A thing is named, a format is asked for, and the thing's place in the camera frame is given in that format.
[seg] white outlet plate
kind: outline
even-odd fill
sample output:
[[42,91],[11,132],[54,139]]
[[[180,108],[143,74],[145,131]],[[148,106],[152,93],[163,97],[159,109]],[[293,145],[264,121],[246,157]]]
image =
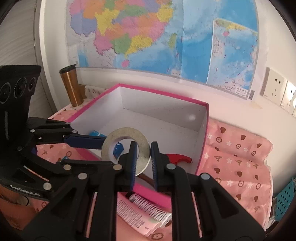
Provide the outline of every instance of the white outlet plate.
[[283,99],[287,80],[274,70],[267,68],[261,94],[280,106]]
[[287,112],[289,112],[290,114],[293,114],[294,109],[296,107],[295,91],[296,91],[296,87],[290,81],[287,81],[284,97],[283,97],[283,100],[281,101],[281,107]]

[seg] tape roll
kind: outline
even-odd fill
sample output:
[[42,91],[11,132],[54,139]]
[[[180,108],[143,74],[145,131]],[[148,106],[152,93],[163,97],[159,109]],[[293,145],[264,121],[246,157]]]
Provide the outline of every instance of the tape roll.
[[111,132],[102,146],[102,160],[115,162],[113,149],[123,139],[133,139],[139,148],[139,155],[136,164],[136,176],[141,174],[150,161],[150,145],[146,137],[138,130],[131,127],[119,128]]

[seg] travel mug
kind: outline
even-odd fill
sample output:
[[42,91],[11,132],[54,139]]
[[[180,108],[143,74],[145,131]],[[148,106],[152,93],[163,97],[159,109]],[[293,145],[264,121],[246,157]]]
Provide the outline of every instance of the travel mug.
[[59,73],[64,82],[72,106],[81,105],[83,103],[83,98],[79,91],[76,66],[74,64],[67,66],[61,69]]

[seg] barcode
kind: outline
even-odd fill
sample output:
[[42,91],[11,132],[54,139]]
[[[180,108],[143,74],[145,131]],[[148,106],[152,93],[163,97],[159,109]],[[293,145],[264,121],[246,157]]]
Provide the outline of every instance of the barcode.
[[254,90],[251,90],[251,93],[249,95],[249,100],[252,100],[253,99],[254,94],[255,94],[255,91]]

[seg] black camera module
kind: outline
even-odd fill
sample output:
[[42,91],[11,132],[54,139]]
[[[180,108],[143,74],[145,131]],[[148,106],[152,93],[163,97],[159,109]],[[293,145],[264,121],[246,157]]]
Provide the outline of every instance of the black camera module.
[[27,85],[27,79],[25,77],[20,78],[15,85],[15,98],[19,98],[23,95]]
[[28,90],[32,91],[32,89],[34,89],[35,84],[36,84],[36,78],[33,77],[28,84]]
[[7,82],[4,85],[2,85],[1,89],[0,89],[0,103],[4,104],[10,95],[10,91],[11,91],[11,87],[10,84]]

